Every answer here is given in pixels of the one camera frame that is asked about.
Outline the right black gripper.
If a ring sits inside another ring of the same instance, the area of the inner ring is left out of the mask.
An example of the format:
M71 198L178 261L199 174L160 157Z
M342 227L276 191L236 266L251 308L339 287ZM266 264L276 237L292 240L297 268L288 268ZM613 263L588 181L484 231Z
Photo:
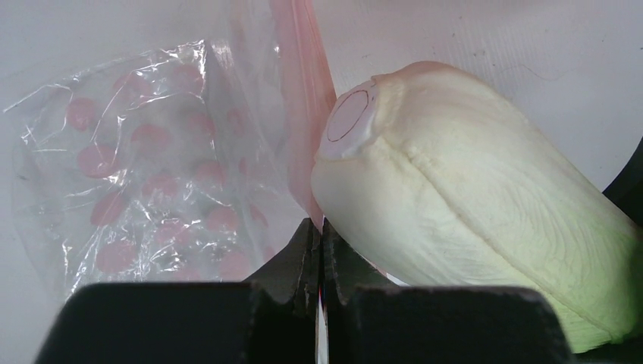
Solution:
M603 194L638 226L642 226L642 140Z

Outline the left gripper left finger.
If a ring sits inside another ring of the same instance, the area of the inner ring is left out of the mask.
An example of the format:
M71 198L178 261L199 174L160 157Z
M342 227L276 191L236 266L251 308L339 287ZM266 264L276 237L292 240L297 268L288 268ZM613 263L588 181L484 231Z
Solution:
M38 363L314 363L318 229L241 282L105 283L62 307Z

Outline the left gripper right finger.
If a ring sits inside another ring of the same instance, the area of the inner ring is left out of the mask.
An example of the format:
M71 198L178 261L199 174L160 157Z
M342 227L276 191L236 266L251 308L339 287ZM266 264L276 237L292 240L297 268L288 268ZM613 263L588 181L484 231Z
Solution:
M325 222L332 363L573 363L552 308L520 287L403 287Z

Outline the napa cabbage toy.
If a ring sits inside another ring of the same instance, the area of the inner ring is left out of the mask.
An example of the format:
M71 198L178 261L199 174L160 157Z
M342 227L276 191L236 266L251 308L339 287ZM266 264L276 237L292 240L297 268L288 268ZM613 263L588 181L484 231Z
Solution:
M344 93L311 185L406 284L536 290L575 353L642 331L642 229L472 74L421 61Z

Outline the clear zip top bag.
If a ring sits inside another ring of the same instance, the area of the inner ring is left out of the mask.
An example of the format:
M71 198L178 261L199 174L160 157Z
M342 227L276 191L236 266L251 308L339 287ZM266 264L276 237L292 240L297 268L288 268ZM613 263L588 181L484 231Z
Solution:
M323 215L334 102L310 1L128 1L129 52L4 111L16 230L58 301L114 281L241 281Z

